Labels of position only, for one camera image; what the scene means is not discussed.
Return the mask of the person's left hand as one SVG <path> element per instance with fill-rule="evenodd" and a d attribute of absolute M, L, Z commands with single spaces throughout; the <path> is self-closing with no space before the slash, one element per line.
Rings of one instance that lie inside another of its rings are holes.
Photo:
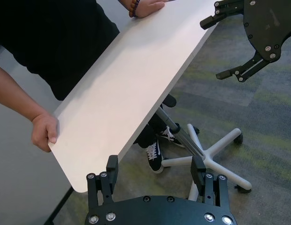
<path fill-rule="evenodd" d="M 144 18 L 162 9 L 168 0 L 140 0 L 135 10 L 135 16 Z"/>

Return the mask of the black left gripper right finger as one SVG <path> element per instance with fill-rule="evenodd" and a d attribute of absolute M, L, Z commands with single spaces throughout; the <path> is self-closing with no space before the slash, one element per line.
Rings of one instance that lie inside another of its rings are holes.
<path fill-rule="evenodd" d="M 219 174 L 215 177 L 207 173 L 206 166 L 199 156 L 192 156 L 191 175 L 203 203 L 224 209 L 230 208 L 228 182 L 225 175 Z"/>

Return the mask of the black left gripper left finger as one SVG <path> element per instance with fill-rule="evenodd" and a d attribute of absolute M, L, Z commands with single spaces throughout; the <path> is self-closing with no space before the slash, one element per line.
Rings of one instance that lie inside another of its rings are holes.
<path fill-rule="evenodd" d="M 106 171 L 99 175 L 89 173 L 86 176 L 87 193 L 88 193 L 88 214 L 86 222 L 99 222 L 100 216 L 92 214 L 99 207 L 98 192 L 101 191 L 103 196 L 103 205 L 114 203 L 112 195 L 118 176 L 118 156 L 110 155 L 106 165 Z"/>

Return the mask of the person's right hand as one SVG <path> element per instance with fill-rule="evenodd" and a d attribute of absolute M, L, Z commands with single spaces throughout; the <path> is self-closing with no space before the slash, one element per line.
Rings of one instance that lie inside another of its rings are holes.
<path fill-rule="evenodd" d="M 32 143 L 44 152 L 51 152 L 49 143 L 57 141 L 58 120 L 48 112 L 42 112 L 33 120 Z"/>

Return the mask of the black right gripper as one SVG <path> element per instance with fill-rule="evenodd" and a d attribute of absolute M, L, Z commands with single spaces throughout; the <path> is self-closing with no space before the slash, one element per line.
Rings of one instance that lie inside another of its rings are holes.
<path fill-rule="evenodd" d="M 235 76 L 245 82 L 281 57 L 281 47 L 291 37 L 291 0 L 219 0 L 214 16 L 200 22 L 206 30 L 226 17 L 244 15 L 245 32 L 257 51 L 245 64 L 216 74 L 219 80 Z"/>

